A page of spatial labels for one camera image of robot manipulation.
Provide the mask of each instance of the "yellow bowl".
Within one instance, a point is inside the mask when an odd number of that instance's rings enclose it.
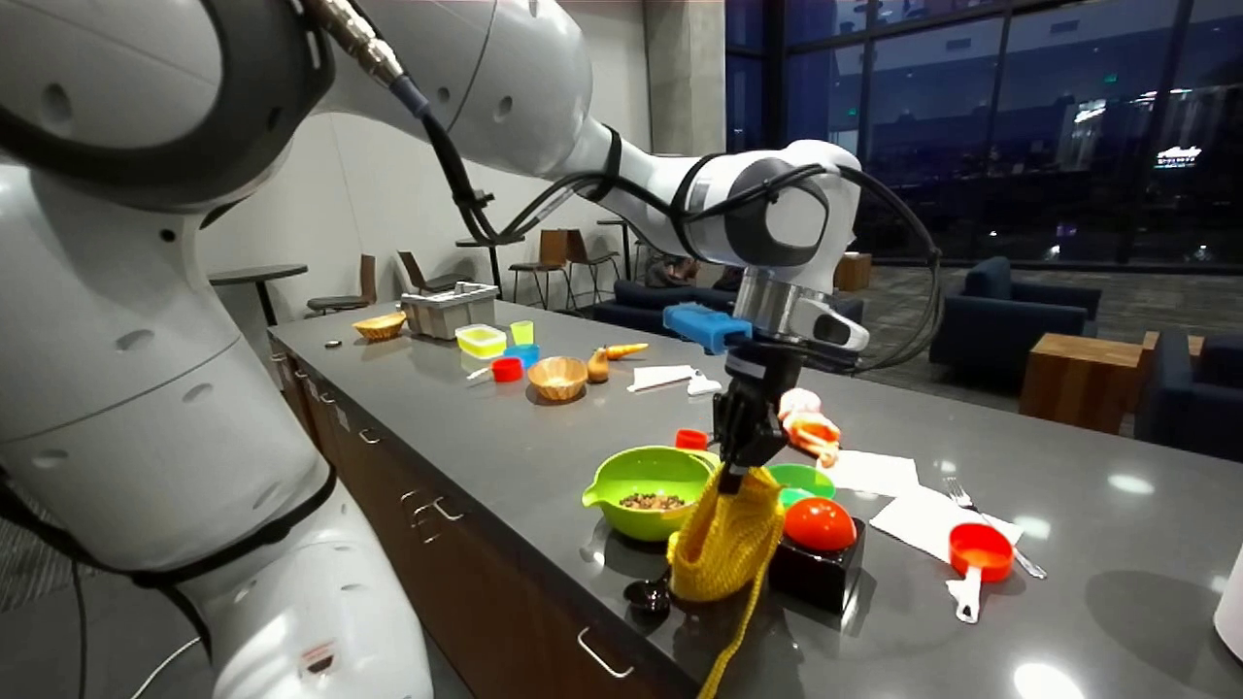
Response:
[[[358,330],[366,340],[389,340],[389,336],[402,335],[402,326],[403,326],[403,312],[372,314],[372,319],[355,321],[355,330]]]
[[[543,358],[530,367],[530,383],[539,402],[570,402],[586,392],[586,361]]]

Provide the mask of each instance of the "wall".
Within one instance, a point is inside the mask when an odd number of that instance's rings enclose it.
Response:
[[[644,0],[652,147],[702,154],[727,147],[727,5]]]
[[[615,123],[637,147],[650,147],[650,79],[643,0],[566,0],[562,5],[592,45],[595,117]],[[474,187],[494,191],[490,216],[508,221],[547,181],[470,168]],[[547,224],[578,224],[592,243],[619,243],[599,205],[570,203]],[[315,117],[294,137],[280,169],[218,224],[204,227],[204,266],[244,266],[270,260],[303,260],[310,271],[271,282],[280,319],[301,319],[310,296],[358,291],[358,255],[382,260],[382,300],[395,300],[395,253],[411,247],[426,275],[470,264],[490,281],[486,253],[458,253],[465,238],[426,143],[362,117]],[[535,238],[500,247],[508,260],[534,260]],[[248,288],[221,291],[248,336],[266,336],[262,305]]]

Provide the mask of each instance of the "red tomato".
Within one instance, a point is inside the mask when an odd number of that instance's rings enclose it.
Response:
[[[799,548],[834,556],[856,548],[860,529],[843,506],[827,497],[805,497],[793,510],[786,510],[786,534]]]

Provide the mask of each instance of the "green bowl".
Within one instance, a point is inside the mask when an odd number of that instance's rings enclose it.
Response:
[[[771,473],[780,484],[780,510],[805,499],[805,497],[830,497],[834,484],[823,469],[799,464],[799,460],[772,460]]]
[[[632,446],[612,455],[583,490],[586,510],[603,510],[612,529],[631,539],[670,539],[713,482],[716,460],[675,446]],[[679,510],[627,510],[632,491],[679,497]]]

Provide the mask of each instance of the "black container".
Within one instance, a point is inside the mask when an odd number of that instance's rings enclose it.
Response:
[[[850,599],[860,589],[863,534],[868,534],[863,519],[856,519],[856,529],[860,529],[856,548],[846,548],[841,556],[821,556],[821,550],[808,550],[793,539],[780,539],[780,548],[771,564],[771,585],[780,592],[793,592],[799,600],[812,600],[827,613],[846,613]]]

